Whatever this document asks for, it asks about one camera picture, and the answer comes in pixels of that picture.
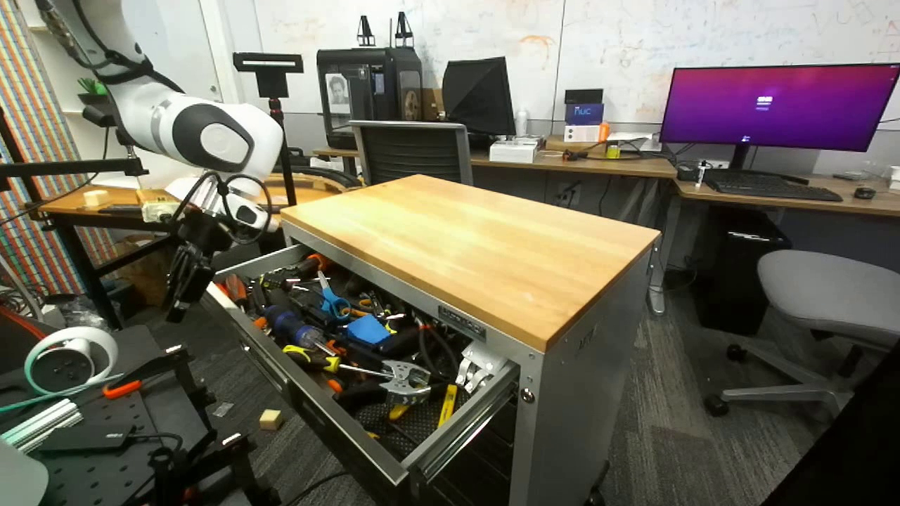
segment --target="keyboard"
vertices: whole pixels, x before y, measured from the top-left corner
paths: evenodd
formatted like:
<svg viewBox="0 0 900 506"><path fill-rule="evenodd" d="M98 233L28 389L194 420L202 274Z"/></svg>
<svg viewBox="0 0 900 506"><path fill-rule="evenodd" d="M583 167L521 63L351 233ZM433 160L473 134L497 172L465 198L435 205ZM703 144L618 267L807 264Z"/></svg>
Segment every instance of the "keyboard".
<svg viewBox="0 0 900 506"><path fill-rule="evenodd" d="M842 203L842 193L831 188L815 188L800 180L762 172L705 172L703 181L720 193Z"/></svg>

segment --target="red tool handle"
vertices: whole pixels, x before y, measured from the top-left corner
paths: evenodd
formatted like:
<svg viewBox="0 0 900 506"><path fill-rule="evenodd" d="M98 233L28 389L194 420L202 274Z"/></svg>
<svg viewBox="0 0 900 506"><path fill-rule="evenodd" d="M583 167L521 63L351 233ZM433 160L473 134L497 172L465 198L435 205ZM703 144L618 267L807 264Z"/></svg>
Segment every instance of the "red tool handle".
<svg viewBox="0 0 900 506"><path fill-rule="evenodd" d="M123 384L116 384L116 388L104 388L104 398L123 398L123 397L130 397L130 394L135 394L135 389L140 389L143 388L143 382L140 380L133 380L133 382L123 382Z"/></svg>

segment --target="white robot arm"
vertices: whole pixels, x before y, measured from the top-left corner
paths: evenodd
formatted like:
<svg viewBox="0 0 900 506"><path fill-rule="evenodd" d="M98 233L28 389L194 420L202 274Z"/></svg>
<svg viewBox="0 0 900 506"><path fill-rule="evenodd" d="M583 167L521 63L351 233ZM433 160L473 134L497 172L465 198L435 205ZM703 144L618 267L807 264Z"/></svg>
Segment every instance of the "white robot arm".
<svg viewBox="0 0 900 506"><path fill-rule="evenodd" d="M37 0L37 9L63 47L108 84L126 139L225 173L265 180L272 172L282 127L254 103L215 103L181 93L140 54L120 0Z"/></svg>
<svg viewBox="0 0 900 506"><path fill-rule="evenodd" d="M265 231L268 210L246 197L262 188L284 145L278 121L250 103L215 103L178 90L161 76L133 40L120 0L35 0L63 47L108 84L116 103L116 124L126 144L178 158L202 167L222 198L210 203L208 188L181 188L182 205L175 210L182 245L170 270L170 319L199 300L215 277L215 252L232 248L232 231L216 218Z"/></svg>

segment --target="screwdriver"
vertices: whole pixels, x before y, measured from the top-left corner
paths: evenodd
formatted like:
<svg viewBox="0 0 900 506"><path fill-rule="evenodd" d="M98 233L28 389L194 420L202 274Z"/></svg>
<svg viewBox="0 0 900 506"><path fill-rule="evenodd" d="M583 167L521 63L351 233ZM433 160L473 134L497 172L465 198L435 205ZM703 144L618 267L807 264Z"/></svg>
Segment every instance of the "screwdriver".
<svg viewBox="0 0 900 506"><path fill-rule="evenodd" d="M327 345L319 345L323 354L309 354L303 345L284 345L282 352L288 357L296 357L296 360L303 360L306 366L319 366L320 371L357 371L357 373L369 373L369 375L383 375L383 380L390 380L388 371L375 371L375 367L361 367L361 366L348 366L348 361L340 361L340 357L334 352L329 352Z"/></svg>

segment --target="gray chair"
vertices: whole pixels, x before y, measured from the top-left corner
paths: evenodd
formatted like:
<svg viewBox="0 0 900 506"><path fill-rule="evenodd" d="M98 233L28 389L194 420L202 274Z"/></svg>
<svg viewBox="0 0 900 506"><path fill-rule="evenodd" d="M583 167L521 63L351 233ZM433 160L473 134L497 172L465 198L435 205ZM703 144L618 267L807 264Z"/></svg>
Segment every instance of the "gray chair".
<svg viewBox="0 0 900 506"><path fill-rule="evenodd" d="M469 134L444 121L351 121L362 181L431 173L473 184Z"/></svg>
<svg viewBox="0 0 900 506"><path fill-rule="evenodd" d="M797 384L728 388L705 397L705 409L724 415L731 401L825 401L838 413L860 354L885 354L900 340L900 273L812 249L773 249L759 257L756 273L772 312L815 340L842 336L850 352L836 373L819 373L759 340L731 342L731 360L756 357Z"/></svg>

